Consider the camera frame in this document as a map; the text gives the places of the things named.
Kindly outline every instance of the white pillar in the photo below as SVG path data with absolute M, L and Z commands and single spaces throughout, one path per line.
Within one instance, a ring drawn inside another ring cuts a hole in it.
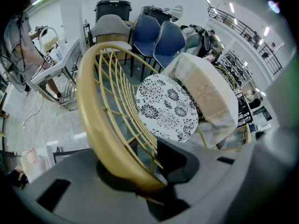
M 228 51 L 233 47 L 234 43 L 235 43 L 235 39 L 230 40 L 230 42 L 224 47 L 222 54 L 218 58 L 218 61 L 221 61 L 221 59 L 225 56 L 225 54 L 227 54 Z
M 81 53 L 84 54 L 87 46 L 83 30 L 82 0 L 60 0 L 60 10 L 66 40 L 79 38 Z

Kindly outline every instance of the floor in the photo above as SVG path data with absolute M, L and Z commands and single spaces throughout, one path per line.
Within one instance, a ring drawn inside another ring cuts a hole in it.
M 142 65 L 135 60 L 133 77 L 130 77 L 130 60 L 127 65 L 122 67 L 132 84 L 139 84 L 141 77 Z M 144 77 L 150 75 L 150 71 L 145 69 Z M 54 78 L 55 83 L 60 91 L 64 90 L 65 77 Z M 62 147 L 63 151 L 80 150 L 89 147 L 86 133 L 81 125 L 78 116 L 76 102 L 70 104 L 74 111 L 68 111 L 59 107 L 57 104 L 44 100 L 38 92 L 31 91 L 27 96 L 23 117 L 9 117 L 5 121 L 5 150 L 21 154 L 22 151 L 34 147 L 49 145 L 55 151 L 56 147 Z M 25 127 L 23 122 L 32 116 Z

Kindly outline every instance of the balcony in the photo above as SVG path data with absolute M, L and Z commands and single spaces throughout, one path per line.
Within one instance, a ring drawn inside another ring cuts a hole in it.
M 211 18 L 214 18 L 233 29 L 235 32 L 240 34 L 244 38 L 244 40 L 248 42 L 248 44 L 254 47 L 254 49 L 265 61 L 274 78 L 277 78 L 279 76 L 283 68 L 270 47 L 258 36 L 258 34 L 255 34 L 255 32 L 251 28 L 249 28 L 240 20 L 237 20 L 235 17 L 219 9 L 211 7 L 208 4 L 207 9 L 208 15 Z

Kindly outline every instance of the blue chair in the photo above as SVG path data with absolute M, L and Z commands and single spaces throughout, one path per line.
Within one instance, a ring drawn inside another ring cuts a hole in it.
M 160 32 L 160 25 L 156 18 L 141 14 L 135 24 L 133 32 L 132 52 L 143 55 L 144 61 L 149 58 L 149 63 L 153 57 L 155 41 Z M 133 75 L 134 58 L 131 58 L 131 77 Z M 143 80 L 144 65 L 142 66 L 141 81 Z
M 154 50 L 155 63 L 153 68 L 155 68 L 158 62 L 160 73 L 161 68 L 165 69 L 174 60 L 176 53 L 184 48 L 185 45 L 186 41 L 181 28 L 170 21 L 163 22 Z

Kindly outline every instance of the black and white patterned cushion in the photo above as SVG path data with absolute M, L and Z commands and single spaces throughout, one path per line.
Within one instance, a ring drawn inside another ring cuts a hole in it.
M 196 131 L 199 117 L 194 101 L 173 79 L 147 77 L 138 87 L 139 117 L 155 136 L 186 142 Z

